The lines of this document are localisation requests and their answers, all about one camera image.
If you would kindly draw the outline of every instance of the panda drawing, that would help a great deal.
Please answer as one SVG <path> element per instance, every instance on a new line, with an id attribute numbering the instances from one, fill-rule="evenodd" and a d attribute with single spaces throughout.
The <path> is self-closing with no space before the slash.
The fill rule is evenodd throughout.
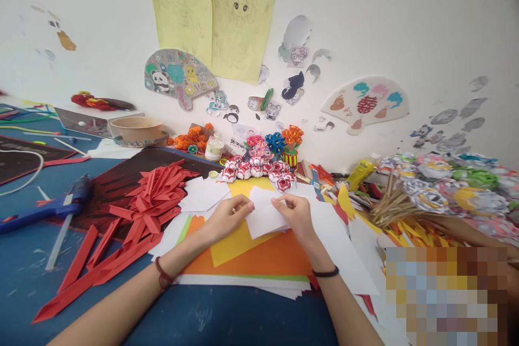
<path id="1" fill-rule="evenodd" d="M 151 72 L 151 79 L 153 81 L 155 92 L 170 93 L 169 81 L 166 73 L 154 70 Z"/>

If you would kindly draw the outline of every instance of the pixelated area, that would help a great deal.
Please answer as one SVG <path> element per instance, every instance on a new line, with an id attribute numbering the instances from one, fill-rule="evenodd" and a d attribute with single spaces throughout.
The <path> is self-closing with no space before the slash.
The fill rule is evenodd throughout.
<path id="1" fill-rule="evenodd" d="M 415 346 L 507 344 L 506 248 L 388 248 L 387 303 Z"/>

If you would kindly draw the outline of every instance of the fan-shaped paper decoration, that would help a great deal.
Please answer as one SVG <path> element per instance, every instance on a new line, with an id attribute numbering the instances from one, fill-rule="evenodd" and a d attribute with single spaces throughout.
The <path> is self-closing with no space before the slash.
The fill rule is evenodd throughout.
<path id="1" fill-rule="evenodd" d="M 211 71 L 198 58 L 177 49 L 158 50 L 144 68 L 146 89 L 173 97 L 182 109 L 193 108 L 192 99 L 218 89 Z"/>
<path id="2" fill-rule="evenodd" d="M 321 111 L 350 124 L 357 135 L 368 124 L 398 119 L 409 114 L 409 101 L 400 86 L 385 77 L 363 77 L 331 95 Z"/>

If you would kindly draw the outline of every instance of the cable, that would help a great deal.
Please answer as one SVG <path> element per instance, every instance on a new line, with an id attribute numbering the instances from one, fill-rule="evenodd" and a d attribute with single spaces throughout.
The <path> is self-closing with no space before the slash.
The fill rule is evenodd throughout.
<path id="1" fill-rule="evenodd" d="M 25 188 L 27 185 L 29 185 L 32 181 L 34 181 L 34 179 L 36 178 L 36 176 L 39 174 L 39 172 L 41 172 L 41 170 L 43 169 L 43 164 L 44 164 L 44 160 L 43 160 L 43 157 L 34 152 L 34 151 L 22 151 L 22 150 L 0 150 L 0 152 L 24 152 L 24 153 L 28 153 L 28 154 L 36 154 L 39 158 L 39 166 L 38 166 L 38 169 L 36 170 L 36 172 L 32 175 L 32 177 L 25 183 L 23 184 L 21 187 L 19 188 L 16 188 L 16 189 L 13 189 L 11 191 L 8 191 L 8 192 L 3 192 L 0 194 L 0 196 L 4 196 L 4 195 L 8 195 L 8 194 L 11 194 L 11 193 L 14 193 L 14 192 L 17 192 L 19 191 L 20 189 L 23 189 Z"/>
<path id="2" fill-rule="evenodd" d="M 39 122 L 40 120 L 47 119 L 50 116 L 52 116 L 52 114 L 45 115 L 45 116 L 42 116 L 41 118 L 37 118 L 37 119 L 31 119 L 31 120 L 28 120 L 28 121 L 4 121 L 4 120 L 0 120 L 0 122 L 2 122 L 2 123 L 32 123 L 32 122 Z"/>
<path id="3" fill-rule="evenodd" d="M 59 135 L 60 134 L 60 132 L 31 130 L 31 129 L 26 129 L 26 128 L 23 128 L 23 127 L 16 127 L 16 126 L 0 126 L 0 128 L 10 128 L 10 129 L 15 129 L 15 130 L 23 130 L 23 131 L 29 131 L 29 132 L 38 132 L 40 134 L 55 134 L 55 135 Z"/>

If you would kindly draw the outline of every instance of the hand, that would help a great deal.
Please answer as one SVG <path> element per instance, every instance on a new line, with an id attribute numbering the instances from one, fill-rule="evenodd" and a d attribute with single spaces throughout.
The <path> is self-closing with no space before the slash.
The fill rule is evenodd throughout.
<path id="1" fill-rule="evenodd" d="M 229 235 L 254 210 L 254 204 L 244 195 L 222 200 L 199 231 L 204 233 L 212 245 Z"/>
<path id="2" fill-rule="evenodd" d="M 458 217 L 427 216 L 421 218 L 420 221 L 429 223 L 445 235 L 467 242 L 472 246 L 493 247 L 498 243 L 497 239 L 483 234 Z"/>
<path id="3" fill-rule="evenodd" d="M 284 205 L 281 200 L 285 200 L 287 205 Z M 310 203 L 307 199 L 286 194 L 279 199 L 273 198 L 272 205 L 285 217 L 300 244 L 305 246 L 317 238 L 312 225 Z"/>

